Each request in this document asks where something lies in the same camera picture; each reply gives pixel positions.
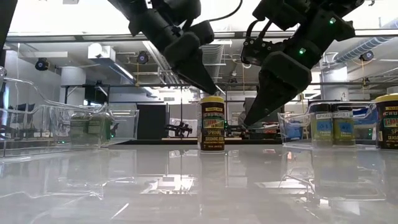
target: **clear plastic bin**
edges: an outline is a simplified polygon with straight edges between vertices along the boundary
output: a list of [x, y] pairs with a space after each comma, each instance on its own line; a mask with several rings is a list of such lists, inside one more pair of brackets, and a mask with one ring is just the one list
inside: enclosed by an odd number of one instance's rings
[[107, 147], [137, 139], [138, 110], [99, 111], [52, 107], [52, 130], [58, 147]]
[[51, 124], [58, 147], [100, 147], [110, 137], [111, 117], [85, 108], [51, 107]]
[[111, 139], [108, 144], [137, 139], [139, 110], [109, 110], [112, 118]]
[[18, 156], [24, 149], [53, 147], [50, 131], [50, 106], [38, 106], [30, 110], [30, 105], [19, 110], [0, 109], [0, 156]]
[[0, 77], [0, 87], [0, 157], [74, 150], [58, 147], [62, 141], [53, 134], [52, 110], [84, 108], [48, 100], [27, 80]]
[[[325, 116], [323, 110], [321, 113], [314, 110], [320, 104], [331, 105], [332, 118]], [[372, 102], [313, 103], [305, 114], [279, 113], [279, 124], [282, 142], [287, 147], [376, 149], [377, 110]], [[331, 134], [332, 141], [325, 138], [327, 134]]]

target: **spice jar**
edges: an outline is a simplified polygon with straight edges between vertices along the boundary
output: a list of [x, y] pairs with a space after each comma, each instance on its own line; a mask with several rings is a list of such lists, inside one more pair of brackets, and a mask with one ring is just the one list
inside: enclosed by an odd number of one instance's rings
[[333, 112], [333, 143], [337, 146], [354, 146], [354, 115], [349, 104], [334, 104]]
[[381, 149], [398, 150], [398, 94], [376, 98], [377, 146]]
[[313, 147], [330, 147], [333, 145], [333, 117], [328, 103], [310, 107], [311, 137]]

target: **product label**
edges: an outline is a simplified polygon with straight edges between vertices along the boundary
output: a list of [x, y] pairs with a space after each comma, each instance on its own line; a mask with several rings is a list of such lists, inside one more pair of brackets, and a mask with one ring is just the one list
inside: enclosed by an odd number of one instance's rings
[[398, 110], [398, 106], [387, 106], [386, 110]]
[[338, 125], [342, 136], [351, 135], [354, 133], [353, 125], [351, 123], [342, 122]]
[[328, 131], [331, 132], [331, 121], [317, 121], [317, 131], [324, 132]]
[[385, 128], [397, 128], [398, 118], [384, 118], [383, 123]]
[[382, 147], [396, 148], [398, 146], [398, 106], [387, 106], [379, 114], [381, 120], [378, 127], [378, 142], [382, 142]]
[[330, 140], [332, 138], [332, 127], [331, 119], [316, 120], [316, 122], [312, 123], [312, 138], [316, 140]]
[[202, 103], [200, 114], [201, 130], [198, 140], [201, 144], [201, 150], [224, 150], [224, 104]]
[[317, 119], [332, 119], [332, 113], [317, 114]]
[[333, 118], [352, 118], [353, 116], [352, 111], [333, 113]]
[[354, 136], [354, 120], [353, 119], [336, 119], [333, 122], [333, 130], [335, 139], [352, 140]]

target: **plastic tray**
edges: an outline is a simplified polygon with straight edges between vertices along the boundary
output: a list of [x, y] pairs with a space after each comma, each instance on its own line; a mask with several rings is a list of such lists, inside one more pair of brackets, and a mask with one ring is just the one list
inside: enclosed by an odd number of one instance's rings
[[117, 144], [137, 139], [139, 110], [108, 110], [112, 123], [110, 125], [111, 138], [101, 146]]
[[[330, 147], [319, 147], [313, 143], [311, 121], [315, 118], [310, 113], [312, 107], [320, 104], [339, 104], [350, 108], [353, 112], [354, 121], [354, 143], [351, 146], [331, 145]], [[296, 147], [298, 149], [333, 149], [333, 150], [375, 150], [376, 147], [376, 104], [372, 102], [322, 102], [313, 103], [308, 107], [305, 114], [279, 113], [280, 135], [283, 145]]]
[[0, 157], [73, 150], [58, 147], [61, 141], [58, 142], [59, 136], [53, 133], [56, 126], [52, 111], [55, 108], [60, 111], [86, 109], [50, 101], [27, 80], [1, 77], [0, 86], [3, 99], [0, 108]]
[[51, 107], [51, 121], [58, 147], [100, 147], [110, 135], [110, 128], [105, 132], [111, 122], [105, 110]]

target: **ceiling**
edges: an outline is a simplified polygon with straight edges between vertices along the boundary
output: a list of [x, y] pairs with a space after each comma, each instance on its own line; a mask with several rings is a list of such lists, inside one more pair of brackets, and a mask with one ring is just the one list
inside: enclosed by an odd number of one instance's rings
[[[281, 41], [282, 39], [271, 39], [273, 42]], [[353, 38], [342, 42], [334, 42], [330, 48], [326, 51], [327, 55], [333, 55], [333, 53], [341, 52], [351, 46], [357, 44], [363, 38]], [[238, 83], [256, 82], [259, 67], [252, 66], [251, 68], [244, 68], [240, 63], [239, 55], [243, 45], [243, 40], [230, 40], [226, 41], [230, 44], [223, 45], [221, 61], [212, 59], [213, 63], [225, 64], [220, 66], [218, 77], [214, 79], [215, 82], [229, 82], [231, 78], [236, 78]], [[32, 44], [21, 44], [20, 55], [24, 52], [68, 52], [66, 58], [49, 58], [52, 65], [58, 67], [64, 66], [80, 66], [86, 67], [87, 79], [89, 82], [95, 82], [102, 80], [103, 83], [109, 84], [120, 84], [120, 76], [102, 65], [94, 65], [95, 63], [88, 59], [88, 46], [92, 42], [68, 42], [68, 43], [32, 43]], [[160, 83], [157, 72], [157, 64], [153, 58], [150, 57], [149, 63], [146, 65], [138, 65], [136, 62], [136, 56], [141, 50], [147, 50], [141, 41], [129, 41], [129, 42], [104, 42], [103, 45], [110, 45], [117, 52], [117, 59], [123, 64], [123, 66], [140, 83]], [[348, 66], [348, 79], [350, 81], [360, 82], [362, 77], [369, 77], [370, 82], [394, 82], [398, 80], [398, 39], [392, 39], [385, 44], [375, 48], [374, 54], [375, 59], [371, 62], [367, 62], [364, 65], [361, 64], [359, 59], [353, 60], [347, 63]], [[11, 45], [12, 49], [17, 49], [17, 44]], [[313, 68], [313, 72], [320, 72], [324, 69], [323, 65], [316, 65]], [[386, 86], [383, 85], [372, 85], [372, 89], [382, 89]], [[351, 86], [351, 89], [361, 89], [360, 86]], [[233, 90], [242, 90], [242, 87], [236, 87]], [[245, 86], [245, 90], [255, 90], [255, 87]]]

